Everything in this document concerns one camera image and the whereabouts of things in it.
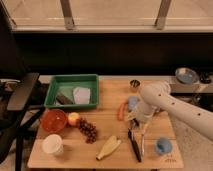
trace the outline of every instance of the blue bowl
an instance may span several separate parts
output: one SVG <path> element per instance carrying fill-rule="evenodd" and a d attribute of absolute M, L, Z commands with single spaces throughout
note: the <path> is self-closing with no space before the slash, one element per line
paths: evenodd
<path fill-rule="evenodd" d="M 155 150 L 159 155 L 170 153 L 172 148 L 172 143 L 167 138 L 159 138 L 155 144 Z"/>

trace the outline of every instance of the tabletop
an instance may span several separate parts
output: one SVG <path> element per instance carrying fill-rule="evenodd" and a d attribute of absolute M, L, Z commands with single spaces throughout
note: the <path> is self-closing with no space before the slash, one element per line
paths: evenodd
<path fill-rule="evenodd" d="M 129 80 L 99 80 L 99 105 L 96 109 L 70 110 L 78 112 L 81 117 L 96 126 L 98 130 L 97 141 L 93 144 L 85 142 L 86 137 L 80 131 L 69 125 L 59 134 L 63 138 L 64 153 L 54 157 L 42 151 L 43 139 L 49 135 L 41 127 L 38 129 L 30 158 L 29 168 L 80 168 L 80 169 L 161 169 L 183 168 L 183 160 L 178 148 L 176 137 L 165 111 L 155 114 L 145 135 L 145 155 L 142 162 L 138 162 L 128 139 L 129 123 L 118 121 L 116 114 L 121 103 L 129 96 L 139 96 L 129 87 Z M 110 156 L 97 161 L 106 140 L 116 135 L 121 139 L 120 146 Z M 136 133 L 136 140 L 140 144 L 140 136 Z M 155 152 L 156 140 L 160 137 L 170 139 L 173 145 L 171 153 L 158 155 Z"/>

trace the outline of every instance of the red bowl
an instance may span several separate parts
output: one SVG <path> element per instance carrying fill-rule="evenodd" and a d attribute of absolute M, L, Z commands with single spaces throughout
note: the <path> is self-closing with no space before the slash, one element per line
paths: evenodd
<path fill-rule="evenodd" d="M 41 118 L 42 128 L 49 133 L 58 133 L 67 124 L 67 116 L 63 110 L 52 109 Z"/>

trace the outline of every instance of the small orange object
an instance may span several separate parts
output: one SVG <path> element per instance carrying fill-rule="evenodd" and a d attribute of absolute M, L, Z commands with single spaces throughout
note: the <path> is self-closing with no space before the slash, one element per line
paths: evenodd
<path fill-rule="evenodd" d="M 49 133 L 58 133 L 67 124 L 67 116 L 63 110 L 52 109 L 41 118 L 42 128 Z"/>
<path fill-rule="evenodd" d="M 68 114 L 68 123 L 71 126 L 76 126 L 77 120 L 80 119 L 80 115 L 76 112 L 71 112 Z"/>
<path fill-rule="evenodd" d="M 125 107 L 126 107 L 127 103 L 128 103 L 127 101 L 123 102 L 120 105 L 119 109 L 118 109 L 117 119 L 119 121 L 123 121 L 124 120 L 124 110 L 125 110 Z"/>

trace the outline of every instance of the grape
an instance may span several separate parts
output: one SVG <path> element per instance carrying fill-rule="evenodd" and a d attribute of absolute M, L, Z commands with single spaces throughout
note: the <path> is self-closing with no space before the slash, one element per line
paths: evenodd
<path fill-rule="evenodd" d="M 87 136 L 86 143 L 92 144 L 97 139 L 97 129 L 92 123 L 88 123 L 85 118 L 80 118 L 76 123 L 77 128 L 82 134 Z"/>

